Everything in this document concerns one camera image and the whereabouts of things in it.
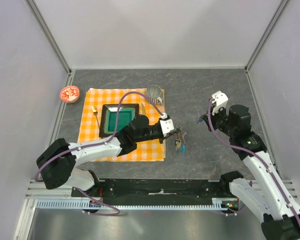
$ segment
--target white backdrop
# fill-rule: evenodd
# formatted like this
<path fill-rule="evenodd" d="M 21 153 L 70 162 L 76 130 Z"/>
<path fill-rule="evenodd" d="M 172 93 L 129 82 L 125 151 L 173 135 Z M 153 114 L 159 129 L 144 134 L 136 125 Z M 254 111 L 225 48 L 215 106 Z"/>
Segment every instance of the white backdrop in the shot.
<path fill-rule="evenodd" d="M 300 199 L 300 0 L 290 1 L 249 75 L 280 173 Z"/>
<path fill-rule="evenodd" d="M 23 0 L 0 0 L 0 240 L 13 239 L 67 74 Z"/>
<path fill-rule="evenodd" d="M 248 62 L 280 0 L 35 0 L 71 68 Z"/>

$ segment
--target mug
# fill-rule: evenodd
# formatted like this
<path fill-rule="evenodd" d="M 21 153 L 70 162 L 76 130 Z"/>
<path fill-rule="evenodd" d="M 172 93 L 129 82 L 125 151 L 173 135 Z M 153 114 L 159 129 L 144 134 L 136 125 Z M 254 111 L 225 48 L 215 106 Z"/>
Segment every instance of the mug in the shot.
<path fill-rule="evenodd" d="M 162 89 L 157 85 L 148 86 L 145 94 L 154 102 L 154 104 L 162 105 L 163 101 L 163 92 Z"/>

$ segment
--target gingham cloth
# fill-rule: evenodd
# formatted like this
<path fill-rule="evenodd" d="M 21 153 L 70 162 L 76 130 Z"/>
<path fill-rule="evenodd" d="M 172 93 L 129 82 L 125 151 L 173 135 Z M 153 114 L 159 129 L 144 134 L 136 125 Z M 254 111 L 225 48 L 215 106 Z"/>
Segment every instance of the gingham cloth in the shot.
<path fill-rule="evenodd" d="M 98 111 L 98 120 L 101 123 L 102 107 L 104 104 L 118 104 L 121 97 L 127 92 L 137 91 L 142 94 L 146 94 L 145 88 L 138 89 L 94 89 L 90 88 L 86 92 L 83 113 L 80 124 L 80 132 L 78 137 L 79 143 L 90 142 L 100 139 L 99 128 L 97 119 L 92 112 L 92 106 L 96 106 Z M 150 125 L 154 125 L 158 122 L 160 114 L 155 108 L 146 101 L 145 98 L 138 94 L 130 94 L 125 97 L 123 104 L 139 104 L 139 113 L 142 108 L 140 104 L 144 105 L 146 116 L 149 118 Z M 161 112 L 165 111 L 165 107 L 158 106 Z M 165 157 L 165 141 L 163 144 L 159 143 L 159 140 L 143 141 L 137 143 L 137 149 L 133 152 L 119 156 L 119 157 L 103 157 L 96 159 L 96 162 L 112 161 L 112 162 L 151 162 L 151 161 L 163 161 Z"/>

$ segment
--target orange bowl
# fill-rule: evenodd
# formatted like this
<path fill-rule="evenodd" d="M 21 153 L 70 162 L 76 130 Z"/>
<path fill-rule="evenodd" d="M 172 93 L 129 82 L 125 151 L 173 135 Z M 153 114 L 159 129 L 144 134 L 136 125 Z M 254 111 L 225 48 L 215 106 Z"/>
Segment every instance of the orange bowl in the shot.
<path fill-rule="evenodd" d="M 61 90 L 59 97 L 67 104 L 72 104 L 79 99 L 80 90 L 76 86 L 66 86 Z"/>

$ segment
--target square plate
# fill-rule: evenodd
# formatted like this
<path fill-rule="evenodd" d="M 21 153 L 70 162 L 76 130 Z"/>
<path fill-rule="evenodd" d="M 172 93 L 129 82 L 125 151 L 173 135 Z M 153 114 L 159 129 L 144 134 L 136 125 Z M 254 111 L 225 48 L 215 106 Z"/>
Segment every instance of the square plate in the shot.
<path fill-rule="evenodd" d="M 101 124 L 99 129 L 100 138 L 109 137 L 114 133 L 117 110 L 118 104 L 104 104 L 102 106 Z M 117 131 L 120 131 L 123 127 L 127 126 L 136 115 L 139 115 L 138 103 L 121 104 Z"/>

